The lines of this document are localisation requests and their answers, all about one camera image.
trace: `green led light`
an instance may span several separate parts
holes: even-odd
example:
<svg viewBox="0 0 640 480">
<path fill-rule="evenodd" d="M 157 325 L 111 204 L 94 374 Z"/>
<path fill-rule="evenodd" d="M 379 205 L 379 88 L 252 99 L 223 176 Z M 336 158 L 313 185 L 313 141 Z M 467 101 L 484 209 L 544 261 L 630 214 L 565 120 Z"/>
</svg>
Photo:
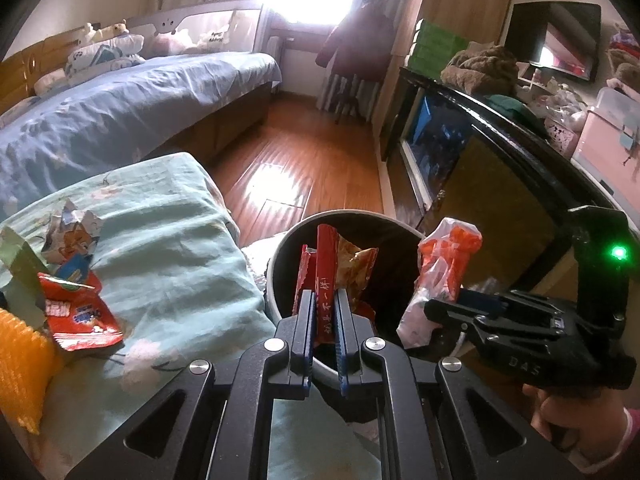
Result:
<svg viewBox="0 0 640 480">
<path fill-rule="evenodd" d="M 611 256 L 620 261 L 626 260 L 626 248 L 621 245 L 616 245 L 611 250 Z"/>
</svg>

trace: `light blue blanket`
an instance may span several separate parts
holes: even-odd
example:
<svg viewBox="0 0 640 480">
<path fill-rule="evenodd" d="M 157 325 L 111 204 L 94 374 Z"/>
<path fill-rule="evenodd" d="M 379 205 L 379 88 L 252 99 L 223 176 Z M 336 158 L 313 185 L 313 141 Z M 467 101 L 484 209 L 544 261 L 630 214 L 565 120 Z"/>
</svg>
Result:
<svg viewBox="0 0 640 480">
<path fill-rule="evenodd" d="M 70 197 L 104 219 L 93 270 L 126 336 L 120 347 L 71 354 L 47 392 L 32 457 L 62 480 L 124 420 L 195 358 L 222 362 L 273 335 L 262 296 L 235 243 L 238 228 L 204 169 L 185 153 L 96 176 L 28 206 L 10 225 L 39 254 L 49 213 Z M 36 324 L 33 300 L 0 268 L 12 311 Z M 277 401 L 273 480 L 369 480 L 380 462 L 312 389 Z"/>
<path fill-rule="evenodd" d="M 54 92 L 0 130 L 0 220 L 65 186 L 138 162 L 263 83 L 267 54 L 151 59 Z"/>
</svg>

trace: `orange mesh bag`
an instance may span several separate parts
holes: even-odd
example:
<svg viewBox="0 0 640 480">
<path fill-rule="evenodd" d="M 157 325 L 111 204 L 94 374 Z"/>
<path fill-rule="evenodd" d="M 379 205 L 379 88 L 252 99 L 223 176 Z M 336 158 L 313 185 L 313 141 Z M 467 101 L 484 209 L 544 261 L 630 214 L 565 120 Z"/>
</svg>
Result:
<svg viewBox="0 0 640 480">
<path fill-rule="evenodd" d="M 39 433 L 56 364 L 53 341 L 0 308 L 0 410 L 30 433 Z"/>
</svg>

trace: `black trash can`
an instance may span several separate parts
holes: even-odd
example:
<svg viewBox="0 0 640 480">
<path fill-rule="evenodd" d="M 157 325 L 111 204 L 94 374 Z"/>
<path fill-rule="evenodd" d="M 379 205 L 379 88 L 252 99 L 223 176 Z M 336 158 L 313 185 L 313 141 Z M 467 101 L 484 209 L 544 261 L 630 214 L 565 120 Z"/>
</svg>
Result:
<svg viewBox="0 0 640 480">
<path fill-rule="evenodd" d="M 377 213 L 359 210 L 328 211 L 293 226 L 269 262 L 269 316 L 277 323 L 281 318 L 291 315 L 302 245 L 316 247 L 317 228 L 320 224 L 332 225 L 341 236 L 360 248 L 380 249 L 362 300 L 376 311 L 376 329 L 380 337 L 400 344 L 396 328 L 414 292 L 414 282 L 418 277 L 418 242 L 422 235 L 402 222 Z M 325 399 L 327 391 L 322 385 L 336 390 L 339 397 L 334 346 L 320 345 L 314 355 L 314 382 L 321 383 L 318 386 Z M 370 420 L 368 416 L 364 416 L 364 419 Z M 357 420 L 363 417 L 349 418 Z"/>
</svg>

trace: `tv screen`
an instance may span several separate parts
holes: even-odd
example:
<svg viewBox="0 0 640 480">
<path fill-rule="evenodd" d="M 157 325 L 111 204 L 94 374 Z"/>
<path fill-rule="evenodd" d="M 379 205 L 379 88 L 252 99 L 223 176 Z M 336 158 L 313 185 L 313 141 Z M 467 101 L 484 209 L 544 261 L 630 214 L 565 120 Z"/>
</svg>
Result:
<svg viewBox="0 0 640 480">
<path fill-rule="evenodd" d="M 515 4 L 504 46 L 518 61 L 590 81 L 598 68 L 600 15 L 596 4 Z"/>
</svg>

